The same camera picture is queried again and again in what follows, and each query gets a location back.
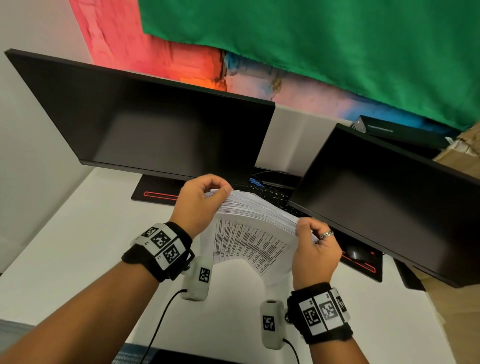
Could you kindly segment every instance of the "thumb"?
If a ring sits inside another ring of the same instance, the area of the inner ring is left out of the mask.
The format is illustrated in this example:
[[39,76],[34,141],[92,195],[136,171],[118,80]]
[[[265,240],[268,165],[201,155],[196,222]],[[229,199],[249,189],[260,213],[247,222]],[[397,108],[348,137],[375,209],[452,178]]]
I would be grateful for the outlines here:
[[215,209],[215,211],[220,207],[222,203],[225,202],[230,192],[233,188],[229,184],[219,188],[213,195],[211,195],[207,201]]
[[309,249],[312,246],[312,229],[307,219],[300,218],[297,223],[298,250]]

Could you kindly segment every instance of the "hand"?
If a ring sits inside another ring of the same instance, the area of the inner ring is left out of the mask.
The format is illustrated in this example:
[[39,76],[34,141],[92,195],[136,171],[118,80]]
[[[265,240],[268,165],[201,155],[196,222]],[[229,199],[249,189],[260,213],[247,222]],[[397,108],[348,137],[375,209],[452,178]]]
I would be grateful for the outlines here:
[[[217,188],[212,196],[205,192]],[[187,181],[180,190],[170,221],[184,229],[192,239],[212,222],[217,209],[227,199],[232,186],[223,178],[206,174]]]
[[314,218],[300,218],[297,223],[299,245],[293,255],[293,289],[300,290],[317,283],[328,282],[338,266],[342,249],[333,235],[312,243],[312,231],[316,236],[329,231],[324,222]]

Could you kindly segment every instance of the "wrist strap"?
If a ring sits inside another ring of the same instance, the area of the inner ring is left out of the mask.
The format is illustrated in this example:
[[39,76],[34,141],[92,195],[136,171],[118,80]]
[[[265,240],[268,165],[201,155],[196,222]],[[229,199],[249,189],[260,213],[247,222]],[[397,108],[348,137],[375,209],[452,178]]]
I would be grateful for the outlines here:
[[293,291],[287,300],[288,319],[307,344],[350,339],[350,314],[336,288],[329,283]]
[[122,261],[142,264],[159,282],[174,280],[195,257],[191,245],[192,238],[176,223],[157,223],[132,241]]

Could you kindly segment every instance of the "black keyboard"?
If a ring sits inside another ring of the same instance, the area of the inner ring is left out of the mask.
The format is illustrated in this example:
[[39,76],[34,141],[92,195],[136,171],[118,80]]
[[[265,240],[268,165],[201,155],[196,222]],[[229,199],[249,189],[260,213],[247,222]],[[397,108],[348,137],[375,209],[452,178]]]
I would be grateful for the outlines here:
[[237,189],[244,192],[250,192],[251,194],[255,194],[264,199],[265,201],[270,202],[273,206],[277,206],[278,208],[298,218],[309,217],[307,214],[304,214],[296,208],[287,206],[287,201],[290,196],[283,194],[280,191],[276,191],[267,187],[255,186],[254,184],[249,184],[248,186],[239,186],[237,187]]

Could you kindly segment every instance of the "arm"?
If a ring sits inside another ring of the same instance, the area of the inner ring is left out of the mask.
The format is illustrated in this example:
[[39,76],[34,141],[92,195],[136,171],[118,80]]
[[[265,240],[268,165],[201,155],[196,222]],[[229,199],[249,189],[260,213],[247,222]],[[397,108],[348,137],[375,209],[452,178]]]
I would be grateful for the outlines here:
[[[342,250],[335,237],[330,235],[322,243],[312,244],[311,233],[319,236],[330,228],[313,218],[301,218],[297,224],[299,245],[293,256],[293,289],[300,290],[317,283],[330,282],[338,266]],[[351,338],[310,345],[313,364],[368,364],[367,359]]]
[[[219,190],[210,198],[205,191]],[[226,200],[231,186],[213,175],[185,183],[170,221],[192,239]],[[52,313],[0,357],[0,364],[109,364],[159,283],[141,264],[118,263]]]

